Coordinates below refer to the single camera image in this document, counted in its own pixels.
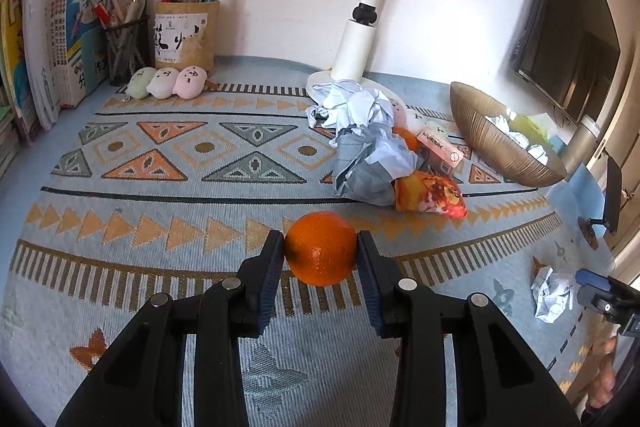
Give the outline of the orange mandarin fruit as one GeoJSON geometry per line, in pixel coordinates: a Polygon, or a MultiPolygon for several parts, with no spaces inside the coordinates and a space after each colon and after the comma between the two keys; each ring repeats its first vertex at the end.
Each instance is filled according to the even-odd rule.
{"type": "Polygon", "coordinates": [[[296,279],[312,286],[332,286],[355,268],[357,234],[336,213],[312,212],[291,225],[284,249],[296,279]]]}

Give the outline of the white paper ball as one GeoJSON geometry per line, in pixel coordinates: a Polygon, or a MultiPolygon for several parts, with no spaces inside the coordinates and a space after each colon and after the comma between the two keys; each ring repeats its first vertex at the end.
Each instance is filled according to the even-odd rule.
{"type": "Polygon", "coordinates": [[[530,139],[530,136],[533,134],[532,130],[523,132],[523,124],[518,124],[516,122],[518,115],[515,113],[509,113],[506,116],[486,116],[486,119],[496,126],[501,132],[506,134],[514,143],[518,144],[519,147],[526,150],[526,152],[535,158],[536,161],[540,162],[541,165],[548,165],[549,156],[547,152],[540,143],[530,139]]]}

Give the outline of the small crumpled paper ball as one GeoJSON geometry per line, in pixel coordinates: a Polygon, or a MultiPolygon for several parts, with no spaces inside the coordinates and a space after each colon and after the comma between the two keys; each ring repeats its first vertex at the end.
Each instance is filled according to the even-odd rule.
{"type": "Polygon", "coordinates": [[[544,323],[552,324],[565,311],[574,308],[574,277],[556,272],[549,265],[537,271],[530,290],[535,303],[535,317],[544,323]]]}

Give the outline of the small black phone stand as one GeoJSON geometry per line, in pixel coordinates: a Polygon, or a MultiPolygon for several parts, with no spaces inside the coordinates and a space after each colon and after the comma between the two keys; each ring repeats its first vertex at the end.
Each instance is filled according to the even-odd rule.
{"type": "Polygon", "coordinates": [[[596,251],[599,242],[594,231],[596,225],[602,225],[605,230],[614,234],[617,232],[618,222],[620,222],[620,201],[622,200],[622,169],[617,165],[616,160],[606,153],[608,163],[606,164],[606,187],[604,191],[604,207],[602,216],[598,219],[583,217],[578,218],[578,227],[588,245],[596,251]]]}

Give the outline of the orange snack packet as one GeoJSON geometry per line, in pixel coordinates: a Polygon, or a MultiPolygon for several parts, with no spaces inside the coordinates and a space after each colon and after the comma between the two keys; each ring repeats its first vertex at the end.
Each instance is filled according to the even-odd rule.
{"type": "Polygon", "coordinates": [[[460,188],[448,176],[416,170],[394,182],[398,211],[437,213],[451,219],[464,219],[466,209],[460,188]]]}

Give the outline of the pink small carton box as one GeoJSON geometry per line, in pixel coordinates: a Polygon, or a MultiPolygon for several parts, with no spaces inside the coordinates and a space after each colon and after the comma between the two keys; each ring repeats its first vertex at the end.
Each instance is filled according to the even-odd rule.
{"type": "Polygon", "coordinates": [[[417,135],[420,169],[425,172],[449,176],[463,159],[463,153],[453,146],[446,135],[431,127],[424,127],[417,135]]]}

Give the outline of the patterned woven table mat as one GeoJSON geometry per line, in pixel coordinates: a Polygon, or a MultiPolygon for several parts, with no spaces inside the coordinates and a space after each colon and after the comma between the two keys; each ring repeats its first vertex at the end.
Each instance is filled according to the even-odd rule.
{"type": "Polygon", "coordinates": [[[272,230],[331,211],[367,230],[402,272],[439,293],[486,294],[562,390],[593,349],[581,307],[537,319],[537,263],[603,272],[567,185],[518,185],[466,148],[452,176],[468,213],[449,219],[333,192],[329,132],[307,124],[309,68],[236,58],[191,101],[104,87],[63,114],[1,181],[1,362],[45,424],[153,294],[201,294],[272,230]]]}

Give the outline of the grey thermos bottle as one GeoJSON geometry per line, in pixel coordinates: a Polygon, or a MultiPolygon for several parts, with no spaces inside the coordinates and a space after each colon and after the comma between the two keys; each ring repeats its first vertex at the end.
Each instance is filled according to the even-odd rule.
{"type": "Polygon", "coordinates": [[[600,127],[588,115],[582,116],[575,133],[561,155],[569,180],[580,166],[587,165],[598,145],[600,127]]]}

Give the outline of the brown ribbed bowl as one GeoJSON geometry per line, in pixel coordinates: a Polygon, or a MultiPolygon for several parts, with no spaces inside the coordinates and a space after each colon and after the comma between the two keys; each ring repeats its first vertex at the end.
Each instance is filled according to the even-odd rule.
{"type": "Polygon", "coordinates": [[[450,83],[450,107],[463,140],[487,164],[509,180],[530,187],[562,181],[566,169],[550,145],[536,133],[530,142],[540,144],[547,164],[530,155],[489,118],[506,117],[506,106],[488,94],[461,82],[450,83]]]}

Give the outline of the green tissue pack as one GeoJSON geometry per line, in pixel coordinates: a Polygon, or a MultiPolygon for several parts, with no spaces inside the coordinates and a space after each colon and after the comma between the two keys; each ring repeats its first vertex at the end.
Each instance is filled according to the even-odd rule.
{"type": "Polygon", "coordinates": [[[522,115],[510,112],[509,128],[511,131],[524,134],[530,144],[546,144],[557,154],[565,147],[559,135],[560,128],[546,113],[522,115]]]}

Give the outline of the kraft paper pen holder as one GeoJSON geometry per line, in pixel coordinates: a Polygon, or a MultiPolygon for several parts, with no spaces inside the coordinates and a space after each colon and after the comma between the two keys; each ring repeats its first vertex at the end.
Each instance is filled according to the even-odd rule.
{"type": "Polygon", "coordinates": [[[220,2],[157,2],[154,16],[155,68],[214,69],[220,2]]]}

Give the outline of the black television screen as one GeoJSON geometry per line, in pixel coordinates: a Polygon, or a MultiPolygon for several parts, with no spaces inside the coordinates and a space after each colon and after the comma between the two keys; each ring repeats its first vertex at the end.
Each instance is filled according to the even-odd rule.
{"type": "Polygon", "coordinates": [[[534,0],[511,67],[577,122],[598,118],[619,58],[606,0],[534,0]]]}

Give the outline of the black mesh pen cup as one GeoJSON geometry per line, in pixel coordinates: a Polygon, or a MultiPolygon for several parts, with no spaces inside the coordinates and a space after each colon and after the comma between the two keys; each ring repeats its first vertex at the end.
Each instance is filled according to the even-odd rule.
{"type": "Polygon", "coordinates": [[[149,17],[105,29],[108,82],[125,86],[137,70],[153,65],[149,17]]]}

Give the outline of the blue cover workbook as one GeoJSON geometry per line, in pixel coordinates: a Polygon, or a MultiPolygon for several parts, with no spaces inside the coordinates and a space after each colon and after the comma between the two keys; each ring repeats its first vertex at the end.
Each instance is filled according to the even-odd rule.
{"type": "Polygon", "coordinates": [[[107,80],[104,28],[111,21],[96,15],[112,0],[50,0],[52,9],[52,75],[63,108],[77,106],[107,80]]]}

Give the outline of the yellow cover book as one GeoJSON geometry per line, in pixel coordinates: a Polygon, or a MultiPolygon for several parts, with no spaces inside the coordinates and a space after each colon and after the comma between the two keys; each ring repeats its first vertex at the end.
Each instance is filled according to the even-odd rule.
{"type": "Polygon", "coordinates": [[[22,0],[1,0],[1,72],[18,132],[32,142],[40,129],[26,68],[22,0]]]}

